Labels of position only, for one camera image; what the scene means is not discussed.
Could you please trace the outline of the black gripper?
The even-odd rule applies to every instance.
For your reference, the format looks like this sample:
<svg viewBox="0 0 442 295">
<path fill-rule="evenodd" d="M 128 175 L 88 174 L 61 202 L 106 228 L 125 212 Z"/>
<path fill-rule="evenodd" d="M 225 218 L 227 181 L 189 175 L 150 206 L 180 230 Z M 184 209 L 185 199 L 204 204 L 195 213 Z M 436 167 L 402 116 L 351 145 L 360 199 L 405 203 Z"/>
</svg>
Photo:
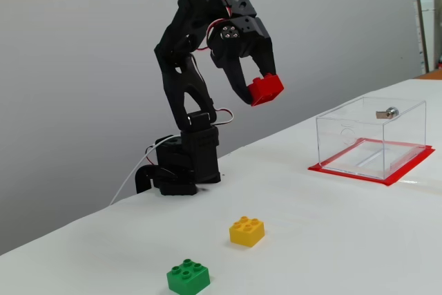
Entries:
<svg viewBox="0 0 442 295">
<path fill-rule="evenodd" d="M 218 24 L 209 37 L 211 58 L 224 71 L 236 95 L 251 105 L 240 57 L 251 56 L 262 76 L 276 74 L 271 37 L 259 17 L 236 17 L 231 24 Z"/>
</svg>

